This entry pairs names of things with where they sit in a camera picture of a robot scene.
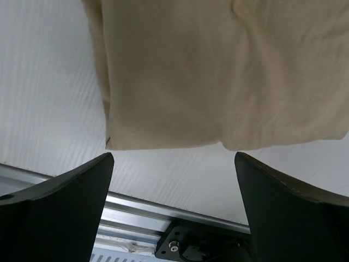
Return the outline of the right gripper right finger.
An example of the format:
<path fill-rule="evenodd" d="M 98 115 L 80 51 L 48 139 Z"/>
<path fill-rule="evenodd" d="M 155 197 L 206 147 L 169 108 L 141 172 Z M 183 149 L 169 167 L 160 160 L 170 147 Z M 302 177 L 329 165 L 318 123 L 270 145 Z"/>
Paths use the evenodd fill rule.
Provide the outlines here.
<path fill-rule="evenodd" d="M 257 261 L 348 261 L 348 197 L 234 158 Z"/>

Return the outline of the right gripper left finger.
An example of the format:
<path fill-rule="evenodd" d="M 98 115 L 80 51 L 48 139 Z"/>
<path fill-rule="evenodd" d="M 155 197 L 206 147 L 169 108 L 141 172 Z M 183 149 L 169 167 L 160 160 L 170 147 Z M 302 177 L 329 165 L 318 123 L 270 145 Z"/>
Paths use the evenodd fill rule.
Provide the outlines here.
<path fill-rule="evenodd" d="M 114 158 L 1 196 L 1 261 L 89 261 Z"/>

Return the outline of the beige t shirt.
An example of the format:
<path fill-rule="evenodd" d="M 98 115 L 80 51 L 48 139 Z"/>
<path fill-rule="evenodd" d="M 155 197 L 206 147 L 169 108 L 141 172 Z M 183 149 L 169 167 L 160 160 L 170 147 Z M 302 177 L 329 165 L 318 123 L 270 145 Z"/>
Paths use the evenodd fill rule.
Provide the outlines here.
<path fill-rule="evenodd" d="M 348 133 L 348 1 L 83 1 L 109 150 Z"/>

